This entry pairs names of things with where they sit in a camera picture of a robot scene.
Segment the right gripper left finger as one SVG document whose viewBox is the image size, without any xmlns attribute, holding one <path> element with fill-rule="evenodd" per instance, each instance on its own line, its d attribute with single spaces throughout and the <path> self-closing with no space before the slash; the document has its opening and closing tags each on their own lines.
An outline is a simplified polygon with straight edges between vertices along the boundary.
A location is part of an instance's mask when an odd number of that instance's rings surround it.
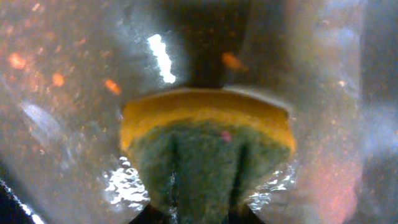
<svg viewBox="0 0 398 224">
<path fill-rule="evenodd" d="M 144 209 L 134 217 L 129 224 L 169 224 L 170 215 L 161 212 L 160 210 L 153 207 L 151 204 L 147 204 Z"/>
</svg>

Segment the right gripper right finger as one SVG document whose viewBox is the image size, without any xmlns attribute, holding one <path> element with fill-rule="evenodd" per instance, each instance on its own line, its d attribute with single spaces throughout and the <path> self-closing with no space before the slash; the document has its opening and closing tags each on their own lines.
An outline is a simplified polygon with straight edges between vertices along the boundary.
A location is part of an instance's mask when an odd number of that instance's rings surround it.
<svg viewBox="0 0 398 224">
<path fill-rule="evenodd" d="M 264 222 L 244 203 L 229 211 L 228 224 L 264 224 Z"/>
</svg>

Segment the green yellow sponge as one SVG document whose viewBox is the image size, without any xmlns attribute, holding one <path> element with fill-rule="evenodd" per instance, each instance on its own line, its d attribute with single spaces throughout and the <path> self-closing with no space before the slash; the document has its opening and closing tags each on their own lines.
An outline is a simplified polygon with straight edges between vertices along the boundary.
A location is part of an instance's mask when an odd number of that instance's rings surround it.
<svg viewBox="0 0 398 224">
<path fill-rule="evenodd" d="M 170 223 L 228 223 L 295 152 L 285 108 L 233 91 L 147 96 L 122 116 L 121 149 Z"/>
</svg>

